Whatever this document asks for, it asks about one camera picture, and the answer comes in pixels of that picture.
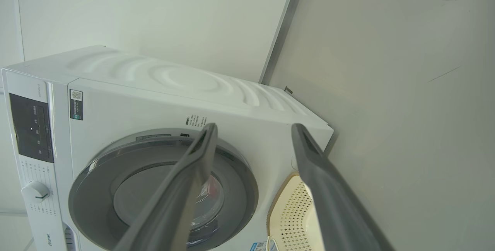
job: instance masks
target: front-loading washer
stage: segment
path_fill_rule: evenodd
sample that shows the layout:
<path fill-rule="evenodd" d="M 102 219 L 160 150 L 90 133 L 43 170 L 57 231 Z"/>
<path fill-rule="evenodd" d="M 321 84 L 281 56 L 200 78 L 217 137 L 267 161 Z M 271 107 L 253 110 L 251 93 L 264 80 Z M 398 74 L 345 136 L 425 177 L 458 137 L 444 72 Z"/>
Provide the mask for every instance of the front-loading washer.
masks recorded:
<path fill-rule="evenodd" d="M 2 69 L 23 197 L 38 250 L 111 250 L 207 123 L 212 174 L 188 249 L 248 251 L 267 237 L 294 171 L 290 126 L 324 149 L 333 130 L 281 89 L 93 46 Z"/>

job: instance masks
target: cream plastic basket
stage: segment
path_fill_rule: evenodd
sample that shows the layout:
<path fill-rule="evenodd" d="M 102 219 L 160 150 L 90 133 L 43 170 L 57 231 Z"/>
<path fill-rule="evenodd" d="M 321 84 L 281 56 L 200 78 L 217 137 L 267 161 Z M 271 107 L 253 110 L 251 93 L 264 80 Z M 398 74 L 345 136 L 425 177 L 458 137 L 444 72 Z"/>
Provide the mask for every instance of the cream plastic basket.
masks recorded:
<path fill-rule="evenodd" d="M 325 251 L 311 191 L 297 172 L 280 187 L 266 224 L 267 251 Z"/>

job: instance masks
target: door glass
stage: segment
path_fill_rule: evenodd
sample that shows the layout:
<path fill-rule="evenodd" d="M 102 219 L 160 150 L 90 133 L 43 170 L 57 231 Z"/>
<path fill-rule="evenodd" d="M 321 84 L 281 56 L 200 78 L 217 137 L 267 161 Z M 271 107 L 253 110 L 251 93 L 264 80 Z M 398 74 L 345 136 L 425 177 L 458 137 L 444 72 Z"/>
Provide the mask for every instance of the door glass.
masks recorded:
<path fill-rule="evenodd" d="M 172 167 L 173 164 L 147 168 L 120 184 L 113 198 L 113 208 L 124 223 L 132 225 Z M 203 242 L 215 233 L 218 229 L 215 218 L 223 202 L 223 188 L 214 176 L 210 176 L 196 197 L 188 245 Z"/>

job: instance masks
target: label sticker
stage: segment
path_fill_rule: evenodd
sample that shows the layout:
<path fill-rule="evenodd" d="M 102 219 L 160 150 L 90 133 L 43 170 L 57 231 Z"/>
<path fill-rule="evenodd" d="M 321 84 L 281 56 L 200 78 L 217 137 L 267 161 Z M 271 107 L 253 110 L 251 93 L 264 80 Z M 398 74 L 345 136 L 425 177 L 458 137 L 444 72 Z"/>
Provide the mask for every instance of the label sticker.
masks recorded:
<path fill-rule="evenodd" d="M 207 124 L 207 117 L 200 117 L 198 115 L 191 115 L 186 119 L 186 125 L 203 127 Z"/>
<path fill-rule="evenodd" d="M 266 242 L 255 242 L 249 251 L 266 251 Z"/>
<path fill-rule="evenodd" d="M 83 120 L 83 92 L 70 90 L 70 118 Z"/>
<path fill-rule="evenodd" d="M 172 134 L 158 134 L 158 135 L 140 136 L 140 137 L 136 137 L 136 141 L 146 140 L 146 139 L 155 138 L 155 137 L 167 137 L 167 136 L 171 136 L 171 135 Z"/>
<path fill-rule="evenodd" d="M 268 251 L 278 251 L 278 247 L 277 244 L 275 244 L 274 239 L 270 239 L 270 243 L 268 245 L 269 245 Z"/>

